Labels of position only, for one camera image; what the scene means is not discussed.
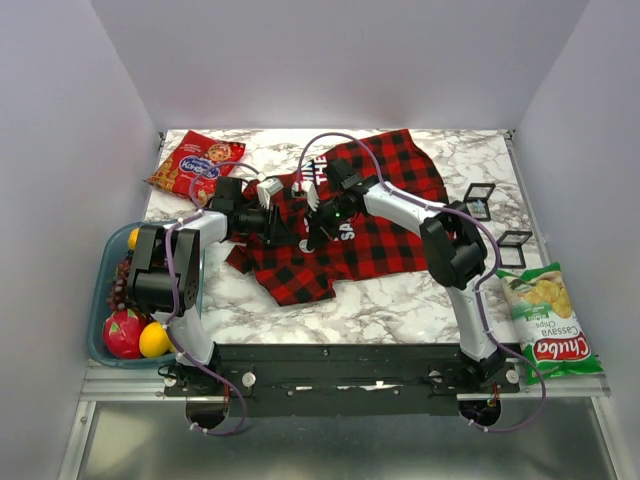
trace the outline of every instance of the green chips bag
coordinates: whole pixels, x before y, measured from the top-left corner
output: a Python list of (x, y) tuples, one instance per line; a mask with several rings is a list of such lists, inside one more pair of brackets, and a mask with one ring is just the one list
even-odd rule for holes
[[(519, 277), (503, 270), (497, 275), (520, 348), (544, 378), (602, 372), (571, 306), (559, 263), (526, 270)], [(527, 367), (527, 383), (539, 381)]]

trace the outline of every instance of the chiba logo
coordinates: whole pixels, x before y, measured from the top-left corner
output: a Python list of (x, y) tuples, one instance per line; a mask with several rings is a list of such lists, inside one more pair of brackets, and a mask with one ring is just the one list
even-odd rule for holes
[(533, 346), (533, 355), (539, 362), (542, 360), (583, 360), (590, 353), (591, 349), (583, 333), (573, 338), (543, 338)]
[[(204, 158), (198, 158), (195, 155), (189, 155), (180, 160), (180, 170), (183, 172), (193, 172), (196, 175), (204, 172), (207, 168), (211, 167), (211, 162)], [(204, 177), (209, 180), (214, 180), (220, 175), (220, 169), (214, 168), (210, 172), (207, 172)]]

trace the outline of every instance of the plastic container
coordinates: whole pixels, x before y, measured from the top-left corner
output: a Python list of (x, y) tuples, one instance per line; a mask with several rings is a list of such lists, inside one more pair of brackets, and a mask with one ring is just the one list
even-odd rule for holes
[[(107, 305), (107, 297), (113, 284), (113, 278), (116, 268), (122, 258), (129, 250), (127, 247), (127, 239), (134, 228), (141, 227), (145, 222), (136, 222), (126, 225), (111, 235), (104, 247), (102, 254), (102, 263), (96, 280), (96, 288), (93, 294), (93, 303), (91, 305), (91, 316), (89, 318), (89, 334), (87, 337), (89, 346), (89, 355), (96, 362), (100, 362), (107, 367), (118, 368), (158, 368), (175, 361), (175, 354), (169, 353), (156, 358), (138, 358), (138, 359), (121, 359), (114, 357), (107, 349), (102, 340), (102, 328), (104, 322), (111, 315), (109, 305)], [(198, 312), (202, 310), (202, 285), (204, 280), (204, 251), (200, 254), (200, 291), (196, 299)]]

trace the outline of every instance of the black and red checkered shirt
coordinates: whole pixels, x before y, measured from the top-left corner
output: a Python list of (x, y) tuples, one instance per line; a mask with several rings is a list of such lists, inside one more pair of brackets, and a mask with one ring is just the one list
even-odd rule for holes
[[(383, 133), (364, 139), (380, 162), (384, 178), (419, 197), (448, 203), (447, 191), (431, 159), (411, 139), (408, 130)], [(356, 142), (332, 148), (305, 165), (305, 180), (313, 180), (320, 195), (330, 192), (323, 170), (328, 162), (342, 158), (366, 178), (375, 175), (373, 162)], [(307, 237), (304, 218), (307, 202), (294, 198), (295, 173), (279, 176), (284, 189), (272, 201), (280, 206), (285, 225), (301, 238)], [(255, 198), (255, 183), (244, 192)], [(426, 270), (422, 240), (413, 233), (378, 217), (359, 215), (340, 226), (339, 237), (304, 253), (298, 245), (268, 247), (250, 236), (246, 247), (236, 246), (227, 262), (241, 272), (253, 271), (256, 279), (279, 305), (307, 303), (335, 297), (335, 280), (362, 280), (391, 273)]]

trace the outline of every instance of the lemon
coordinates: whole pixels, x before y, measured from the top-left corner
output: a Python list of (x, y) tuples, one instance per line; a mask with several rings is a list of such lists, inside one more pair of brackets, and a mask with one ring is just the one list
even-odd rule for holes
[(136, 243), (138, 243), (138, 232), (140, 232), (139, 228), (134, 228), (133, 230), (131, 230), (129, 238), (127, 239), (127, 247), (129, 247), (129, 250), (136, 249)]
[(169, 336), (158, 322), (152, 322), (140, 335), (140, 353), (147, 358), (159, 357), (171, 347)]

